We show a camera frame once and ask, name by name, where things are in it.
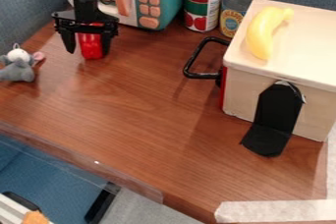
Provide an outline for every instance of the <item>black metal clip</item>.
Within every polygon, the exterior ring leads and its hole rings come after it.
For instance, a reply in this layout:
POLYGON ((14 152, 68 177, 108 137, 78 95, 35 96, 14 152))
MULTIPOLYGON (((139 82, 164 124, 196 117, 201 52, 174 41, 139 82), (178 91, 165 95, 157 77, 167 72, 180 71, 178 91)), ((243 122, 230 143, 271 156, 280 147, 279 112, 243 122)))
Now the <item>black metal clip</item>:
POLYGON ((203 49, 203 47, 210 41, 220 43, 225 46, 230 45, 230 41, 210 36, 206 37, 203 41, 200 42, 196 50, 194 51, 192 57, 188 60, 187 64, 185 65, 185 68, 183 69, 183 74, 189 78, 189 79, 211 79, 211 80, 216 80, 216 84, 220 85, 221 82, 221 76, 222 76, 222 70, 220 69, 218 73, 193 73, 190 72, 190 68, 192 67, 194 61, 198 57, 199 53, 203 49))

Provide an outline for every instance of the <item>wooden table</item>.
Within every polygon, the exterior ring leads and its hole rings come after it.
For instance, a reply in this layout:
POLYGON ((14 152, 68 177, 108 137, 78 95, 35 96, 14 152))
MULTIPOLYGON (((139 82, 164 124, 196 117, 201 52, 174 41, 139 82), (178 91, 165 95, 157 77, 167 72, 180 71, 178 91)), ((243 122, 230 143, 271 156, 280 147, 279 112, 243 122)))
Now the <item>wooden table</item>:
MULTIPOLYGON (((324 198, 325 144, 293 137, 280 157, 257 156, 214 81, 182 75, 207 35, 220 36, 121 26, 110 55, 85 62, 49 24, 23 44, 47 55, 36 82, 0 84, 0 130, 206 223, 223 200, 324 198)), ((223 53, 208 46, 196 69, 217 71, 223 53)))

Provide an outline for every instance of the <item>canned food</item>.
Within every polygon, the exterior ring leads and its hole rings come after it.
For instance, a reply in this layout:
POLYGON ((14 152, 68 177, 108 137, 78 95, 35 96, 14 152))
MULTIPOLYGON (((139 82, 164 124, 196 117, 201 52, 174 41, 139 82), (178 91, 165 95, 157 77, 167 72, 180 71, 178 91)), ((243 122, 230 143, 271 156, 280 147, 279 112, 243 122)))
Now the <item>canned food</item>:
POLYGON ((220 15, 220 30, 232 38, 242 22, 252 0, 223 0, 220 15))
POLYGON ((216 28, 220 0, 185 0, 186 27, 196 31, 216 28))

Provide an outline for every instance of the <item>floor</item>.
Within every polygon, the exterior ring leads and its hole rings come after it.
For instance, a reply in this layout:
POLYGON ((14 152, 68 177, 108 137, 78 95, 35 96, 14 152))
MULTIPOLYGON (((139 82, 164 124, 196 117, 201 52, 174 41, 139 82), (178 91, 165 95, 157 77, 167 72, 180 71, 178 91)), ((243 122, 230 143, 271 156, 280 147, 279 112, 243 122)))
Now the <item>floor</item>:
POLYGON ((122 189, 100 224, 201 224, 193 218, 122 189))

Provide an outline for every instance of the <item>gray plush toy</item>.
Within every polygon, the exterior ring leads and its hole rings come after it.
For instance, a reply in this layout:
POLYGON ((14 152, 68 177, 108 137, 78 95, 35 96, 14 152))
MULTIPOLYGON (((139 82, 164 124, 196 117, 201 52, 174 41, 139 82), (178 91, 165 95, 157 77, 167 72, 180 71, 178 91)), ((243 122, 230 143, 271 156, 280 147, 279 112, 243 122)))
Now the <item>gray plush toy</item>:
POLYGON ((32 67, 44 58, 43 53, 35 52, 30 55, 15 43, 12 51, 0 56, 0 62, 5 65, 5 68, 0 70, 0 82, 32 82, 35 79, 32 67))

